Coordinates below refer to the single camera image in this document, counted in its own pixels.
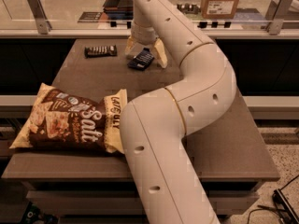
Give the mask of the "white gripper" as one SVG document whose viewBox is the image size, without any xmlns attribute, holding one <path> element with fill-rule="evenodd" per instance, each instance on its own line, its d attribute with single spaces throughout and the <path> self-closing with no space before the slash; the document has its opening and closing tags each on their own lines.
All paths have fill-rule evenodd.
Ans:
<svg viewBox="0 0 299 224">
<path fill-rule="evenodd" d="M 163 41 L 158 38 L 155 30 L 150 27 L 144 27 L 133 23 L 131 27 L 131 36 L 127 39 L 125 56 L 132 58 L 135 55 L 136 42 L 143 45 L 153 44 L 152 53 L 157 63 L 162 67 L 167 67 L 167 57 L 164 49 Z"/>
</svg>

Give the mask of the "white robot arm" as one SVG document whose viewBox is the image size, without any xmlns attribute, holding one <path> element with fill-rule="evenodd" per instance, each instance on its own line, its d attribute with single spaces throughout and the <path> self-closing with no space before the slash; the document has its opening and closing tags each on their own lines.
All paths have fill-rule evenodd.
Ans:
<svg viewBox="0 0 299 224">
<path fill-rule="evenodd" d="M 133 0 L 164 42 L 181 81 L 143 94 L 121 113 L 121 141 L 149 224 L 220 224 L 182 145 L 235 99 L 233 67 L 168 0 Z"/>
</svg>

